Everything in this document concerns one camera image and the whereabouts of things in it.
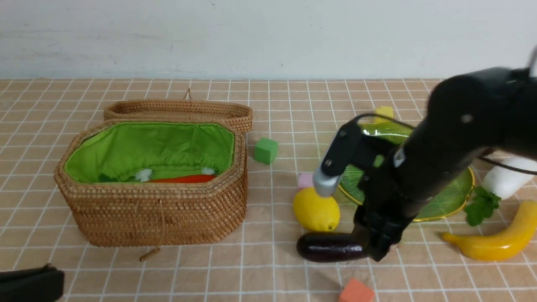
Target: lemon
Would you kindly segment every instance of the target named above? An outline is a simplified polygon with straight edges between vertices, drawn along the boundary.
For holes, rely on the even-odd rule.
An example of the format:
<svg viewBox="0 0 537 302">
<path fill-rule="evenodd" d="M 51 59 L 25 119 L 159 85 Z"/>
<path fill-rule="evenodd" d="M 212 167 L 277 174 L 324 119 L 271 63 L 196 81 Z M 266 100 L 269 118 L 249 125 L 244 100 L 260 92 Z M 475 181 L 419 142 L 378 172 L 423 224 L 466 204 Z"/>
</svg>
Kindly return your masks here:
<svg viewBox="0 0 537 302">
<path fill-rule="evenodd" d="M 314 188 L 300 190 L 293 200 L 296 219 L 314 232 L 331 232 L 339 224 L 339 206 L 333 197 L 317 195 Z"/>
</svg>

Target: toy fruit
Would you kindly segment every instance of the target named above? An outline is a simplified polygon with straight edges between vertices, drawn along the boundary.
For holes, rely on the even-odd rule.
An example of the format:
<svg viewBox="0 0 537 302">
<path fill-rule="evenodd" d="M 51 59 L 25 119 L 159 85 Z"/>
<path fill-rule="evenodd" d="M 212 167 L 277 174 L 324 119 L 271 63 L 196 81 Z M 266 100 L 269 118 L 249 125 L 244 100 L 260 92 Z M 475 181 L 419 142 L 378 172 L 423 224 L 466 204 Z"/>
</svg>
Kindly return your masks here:
<svg viewBox="0 0 537 302">
<path fill-rule="evenodd" d="M 385 116 L 385 117 L 389 117 L 389 118 L 394 118 L 394 109 L 390 106 L 381 106 L 377 109 L 375 109 L 375 113 L 376 114 L 380 114 L 382 116 Z M 389 121 L 385 118 L 381 118 L 381 117 L 374 117 L 373 118 L 373 123 L 374 124 L 379 124 L 379 123 L 383 123 L 383 122 L 386 122 L 386 121 Z"/>
<path fill-rule="evenodd" d="M 531 241 L 537 228 L 537 202 L 520 203 L 513 222 L 505 230 L 491 236 L 458 236 L 442 233 L 442 239 L 456 245 L 466 256 L 480 261 L 503 261 L 521 252 Z"/>
<path fill-rule="evenodd" d="M 339 206 L 333 197 L 324 198 L 314 188 L 300 190 L 293 200 L 296 219 L 306 229 L 331 232 L 339 224 Z"/>
</svg>

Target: white bottle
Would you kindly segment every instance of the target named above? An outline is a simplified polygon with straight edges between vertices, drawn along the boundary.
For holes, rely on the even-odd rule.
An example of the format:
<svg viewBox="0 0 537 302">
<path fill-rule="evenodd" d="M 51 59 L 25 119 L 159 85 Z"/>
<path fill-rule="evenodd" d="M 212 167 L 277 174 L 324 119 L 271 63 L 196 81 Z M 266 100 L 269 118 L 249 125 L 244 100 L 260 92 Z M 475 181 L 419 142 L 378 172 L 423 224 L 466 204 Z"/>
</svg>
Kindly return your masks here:
<svg viewBox="0 0 537 302">
<path fill-rule="evenodd" d="M 537 171 L 537 162 L 525 157 L 513 156 L 502 164 L 519 169 Z M 502 200 L 513 196 L 520 188 L 533 179 L 534 175 L 524 174 L 502 167 L 492 168 L 483 179 L 482 186 L 485 190 L 494 193 Z"/>
</svg>

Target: banana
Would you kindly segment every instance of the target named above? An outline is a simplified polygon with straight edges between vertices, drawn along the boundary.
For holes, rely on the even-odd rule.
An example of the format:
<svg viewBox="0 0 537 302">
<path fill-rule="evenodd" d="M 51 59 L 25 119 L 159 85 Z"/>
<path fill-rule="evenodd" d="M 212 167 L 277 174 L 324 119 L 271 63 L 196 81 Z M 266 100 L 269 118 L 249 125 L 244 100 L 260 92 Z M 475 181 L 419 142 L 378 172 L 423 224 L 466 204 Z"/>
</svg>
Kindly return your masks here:
<svg viewBox="0 0 537 302">
<path fill-rule="evenodd" d="M 537 228 L 537 202 L 523 200 L 517 214 L 505 230 L 490 236 L 458 236 L 444 232 L 444 241 L 479 261 L 503 261 L 521 252 L 531 241 Z"/>
</svg>

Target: carrot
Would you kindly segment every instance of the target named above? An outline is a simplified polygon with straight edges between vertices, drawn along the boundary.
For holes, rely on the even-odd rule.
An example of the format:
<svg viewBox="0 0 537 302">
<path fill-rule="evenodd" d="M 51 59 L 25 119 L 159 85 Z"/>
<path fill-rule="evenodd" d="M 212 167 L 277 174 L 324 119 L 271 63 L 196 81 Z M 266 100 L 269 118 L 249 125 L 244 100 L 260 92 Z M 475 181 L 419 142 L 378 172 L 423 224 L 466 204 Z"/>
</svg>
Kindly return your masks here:
<svg viewBox="0 0 537 302">
<path fill-rule="evenodd" d="M 213 180 L 216 175 L 189 175 L 175 178 L 153 179 L 149 183 L 206 183 Z"/>
</svg>

